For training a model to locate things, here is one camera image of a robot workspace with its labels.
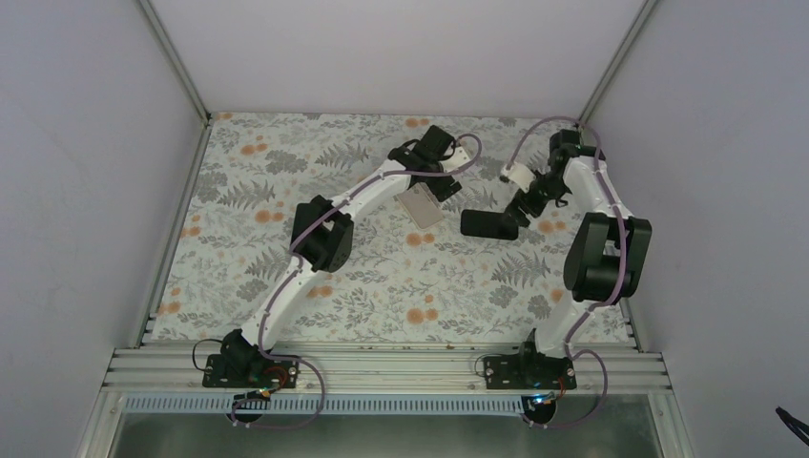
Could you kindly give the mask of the beige phone case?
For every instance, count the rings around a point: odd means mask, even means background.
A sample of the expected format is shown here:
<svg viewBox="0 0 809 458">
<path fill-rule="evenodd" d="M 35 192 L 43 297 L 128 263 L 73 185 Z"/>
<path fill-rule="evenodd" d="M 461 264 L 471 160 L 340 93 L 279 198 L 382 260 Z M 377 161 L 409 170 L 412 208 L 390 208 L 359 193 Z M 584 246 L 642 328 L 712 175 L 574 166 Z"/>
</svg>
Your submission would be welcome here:
<svg viewBox="0 0 809 458">
<path fill-rule="evenodd" d="M 423 183 L 400 193 L 396 200 L 419 229 L 430 228 L 445 218 L 438 201 Z"/>
</svg>

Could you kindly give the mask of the black phone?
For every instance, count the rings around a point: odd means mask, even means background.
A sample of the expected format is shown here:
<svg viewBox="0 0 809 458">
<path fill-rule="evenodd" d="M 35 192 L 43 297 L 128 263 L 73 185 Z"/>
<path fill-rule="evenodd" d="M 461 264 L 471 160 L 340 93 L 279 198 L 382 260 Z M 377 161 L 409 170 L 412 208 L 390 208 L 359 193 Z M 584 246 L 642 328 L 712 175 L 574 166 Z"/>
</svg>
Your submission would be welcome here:
<svg viewBox="0 0 809 458">
<path fill-rule="evenodd" d="M 506 212 L 466 209 L 461 213 L 460 232 L 464 236 L 480 239 L 517 240 L 519 225 Z"/>
</svg>

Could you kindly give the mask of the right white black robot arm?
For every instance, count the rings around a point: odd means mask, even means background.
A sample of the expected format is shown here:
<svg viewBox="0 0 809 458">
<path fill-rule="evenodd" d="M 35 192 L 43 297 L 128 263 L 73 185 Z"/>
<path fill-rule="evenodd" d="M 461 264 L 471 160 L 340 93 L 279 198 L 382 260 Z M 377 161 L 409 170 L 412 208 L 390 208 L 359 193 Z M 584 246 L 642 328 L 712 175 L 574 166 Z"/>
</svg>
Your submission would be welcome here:
<svg viewBox="0 0 809 458">
<path fill-rule="evenodd" d="M 539 218 L 549 205 L 572 202 L 582 214 L 563 268 L 569 295 L 534 331 L 538 352 L 516 365 L 519 381 L 539 388 L 553 375 L 549 357 L 569 357 L 573 337 L 591 314 L 634 294 L 653 229 L 618 195 L 601 150 L 584 145 L 575 130 L 563 129 L 550 137 L 546 172 L 511 162 L 502 178 L 518 187 L 505 210 L 506 219 L 518 228 Z"/>
</svg>

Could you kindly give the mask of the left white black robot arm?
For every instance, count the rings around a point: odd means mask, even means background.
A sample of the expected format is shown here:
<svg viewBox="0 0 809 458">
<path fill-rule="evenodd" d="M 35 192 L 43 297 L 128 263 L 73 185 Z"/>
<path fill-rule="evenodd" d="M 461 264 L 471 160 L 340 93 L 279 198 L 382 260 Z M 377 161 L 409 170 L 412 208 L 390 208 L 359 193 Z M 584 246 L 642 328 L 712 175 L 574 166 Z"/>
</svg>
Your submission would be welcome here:
<svg viewBox="0 0 809 458">
<path fill-rule="evenodd" d="M 298 204 L 288 247 L 291 259 L 281 281 L 256 312 L 221 341 L 218 355 L 228 374 L 243 386 L 263 378 L 264 359 L 296 307 L 349 260 L 357 223 L 416 184 L 423 183 L 439 201 L 452 197 L 462 188 L 457 175 L 482 152 L 470 155 L 459 138 L 431 126 L 422 137 L 391 150 L 378 168 L 349 190 Z"/>
</svg>

